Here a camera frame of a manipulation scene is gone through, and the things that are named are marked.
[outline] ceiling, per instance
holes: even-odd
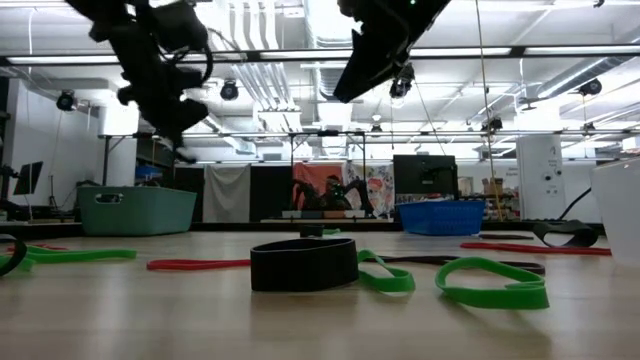
[[[87,33],[90,23],[65,8],[56,0],[51,6],[28,7],[28,1],[20,8],[3,7],[0,0],[0,55],[18,54],[95,54],[109,53],[107,43],[92,42]],[[327,2],[326,0],[307,0]],[[600,8],[594,8],[590,0],[521,1],[521,0],[480,0],[482,44],[485,46],[511,45],[569,45],[569,44],[612,44],[638,26],[640,2],[607,0]],[[211,11],[210,4],[199,4],[198,11]],[[311,47],[310,34],[305,22],[305,10],[299,1],[276,2],[276,38],[284,49],[304,49]],[[248,8],[245,26],[248,34]],[[339,36],[349,37],[349,29],[344,24],[337,6],[330,8],[334,18],[327,19],[329,30]],[[263,27],[262,36],[266,35]],[[415,47],[436,46],[480,46],[475,1],[453,0],[426,32]],[[403,105],[392,106],[388,96],[388,84],[381,85],[361,96],[353,103],[350,121],[344,129],[369,129],[373,115],[380,115],[383,130],[418,131],[431,130],[427,119],[441,131],[465,130],[472,127],[479,130],[482,116],[476,116],[485,106],[486,81],[488,93],[486,101],[493,102],[512,93],[514,87],[542,84],[581,62],[581,58],[541,58],[487,60],[421,60],[414,62],[416,82],[419,84],[408,93]],[[300,123],[303,128],[319,128],[326,119],[320,116],[318,103],[324,99],[318,96],[314,70],[305,69],[311,63],[284,63],[284,73],[295,104],[300,108]],[[113,90],[126,84],[120,77],[118,66],[69,66],[34,67],[32,78],[40,86],[47,86],[60,79],[87,80],[106,79],[106,88],[82,89],[80,96],[97,104],[109,105],[114,102]],[[234,101],[224,101],[218,95],[225,78],[234,77],[230,65],[216,65],[210,90],[200,92],[197,97],[206,101],[212,113],[223,121],[231,131],[249,131],[255,126],[254,99],[241,86],[240,96]],[[520,113],[521,105],[513,104],[496,109],[503,119],[505,129],[579,129],[585,119],[604,118],[606,114],[616,114],[620,109],[633,107],[638,102],[635,94],[640,90],[640,60],[637,58],[598,76],[603,91],[598,96],[587,96],[586,106],[579,95],[563,94],[544,102],[536,102],[536,110],[513,121]],[[620,116],[606,124],[608,128],[622,129],[635,126],[638,120],[635,111]],[[601,146],[617,148],[621,137],[598,138]],[[394,141],[421,141],[415,137],[395,138]],[[435,141],[432,138],[422,139]],[[596,141],[589,141],[594,146]]]

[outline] plastic bin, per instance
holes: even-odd
[[[484,201],[421,201],[398,205],[406,232],[467,236],[480,232]]]
[[[196,194],[160,187],[78,188],[90,236],[150,236],[189,230]]]

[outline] camera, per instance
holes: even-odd
[[[224,81],[224,85],[220,90],[220,97],[226,101],[232,101],[238,98],[238,87],[236,81],[233,79],[227,79]]]
[[[75,111],[78,108],[78,100],[73,94],[73,90],[63,90],[56,101],[58,109],[62,111]]]

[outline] black curtain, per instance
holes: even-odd
[[[279,218],[291,206],[290,166],[251,166],[249,219]]]
[[[202,222],[202,195],[204,193],[203,168],[176,168],[173,188],[198,194],[191,222]]]

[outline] cardboard box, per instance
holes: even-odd
[[[495,178],[496,181],[495,186],[491,183],[491,179],[482,179],[482,186],[484,187],[485,195],[495,195],[496,192],[498,195],[502,195],[502,184],[504,183],[504,179]]]

